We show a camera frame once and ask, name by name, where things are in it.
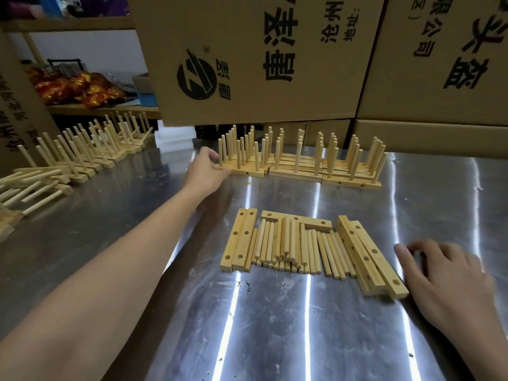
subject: shelf board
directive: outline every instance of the shelf board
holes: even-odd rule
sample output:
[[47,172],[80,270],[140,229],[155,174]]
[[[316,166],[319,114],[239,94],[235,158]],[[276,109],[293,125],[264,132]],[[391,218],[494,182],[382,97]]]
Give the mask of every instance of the shelf board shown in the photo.
[[62,32],[73,30],[135,29],[130,16],[87,17],[83,19],[10,20],[1,21],[4,32]]
[[61,106],[47,106],[46,107],[50,114],[53,115],[71,115],[71,116],[104,116],[111,115],[118,111],[125,113],[132,111],[133,115],[138,116],[141,112],[146,112],[148,119],[160,119],[161,113],[158,107],[142,107],[142,106],[117,106],[111,108],[95,108],[89,109],[83,106],[83,104],[64,104]]

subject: black logo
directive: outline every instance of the black logo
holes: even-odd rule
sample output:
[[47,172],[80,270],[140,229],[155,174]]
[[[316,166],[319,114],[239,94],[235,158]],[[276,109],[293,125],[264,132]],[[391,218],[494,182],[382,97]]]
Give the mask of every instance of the black logo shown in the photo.
[[188,59],[180,64],[176,72],[176,80],[183,93],[194,100],[208,99],[217,88],[215,70],[203,59],[198,59],[187,49]]

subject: reflective table surface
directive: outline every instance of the reflective table surface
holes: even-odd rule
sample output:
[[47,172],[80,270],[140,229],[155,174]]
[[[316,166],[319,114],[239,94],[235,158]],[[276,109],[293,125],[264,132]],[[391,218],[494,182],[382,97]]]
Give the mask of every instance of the reflective table surface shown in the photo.
[[[0,244],[0,338],[177,192],[192,157],[192,150],[161,155],[147,147],[23,220]],[[364,225],[397,271],[393,245],[399,241],[453,241],[480,256],[496,279],[497,307],[508,327],[508,161],[390,154],[380,180],[382,190],[367,191],[231,176],[191,218],[104,379],[472,379],[410,299],[364,298],[349,277],[219,269],[240,207],[334,225],[347,215]]]

